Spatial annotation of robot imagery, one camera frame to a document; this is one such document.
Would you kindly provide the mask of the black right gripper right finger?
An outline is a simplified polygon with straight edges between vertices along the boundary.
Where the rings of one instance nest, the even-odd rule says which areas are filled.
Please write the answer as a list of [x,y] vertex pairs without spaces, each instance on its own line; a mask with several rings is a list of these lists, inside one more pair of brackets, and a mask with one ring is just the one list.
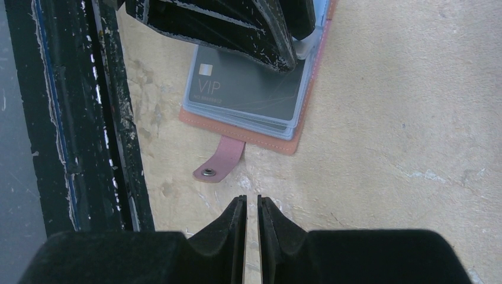
[[258,197],[263,283],[469,283],[450,244],[430,230],[314,230]]

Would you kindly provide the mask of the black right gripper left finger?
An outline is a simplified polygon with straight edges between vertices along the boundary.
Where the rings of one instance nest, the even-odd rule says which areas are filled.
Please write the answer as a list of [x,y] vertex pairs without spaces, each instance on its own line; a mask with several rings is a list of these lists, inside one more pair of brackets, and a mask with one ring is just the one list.
[[21,283],[242,283],[247,200],[235,197],[191,237],[179,231],[60,233]]

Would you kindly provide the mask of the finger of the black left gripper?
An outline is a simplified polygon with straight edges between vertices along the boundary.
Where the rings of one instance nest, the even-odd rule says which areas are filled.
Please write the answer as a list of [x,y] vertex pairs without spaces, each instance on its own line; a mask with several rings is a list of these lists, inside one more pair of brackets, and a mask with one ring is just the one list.
[[313,0],[279,0],[285,23],[296,40],[307,38],[315,29]]
[[280,1],[125,1],[128,15],[155,32],[292,71],[298,57]]

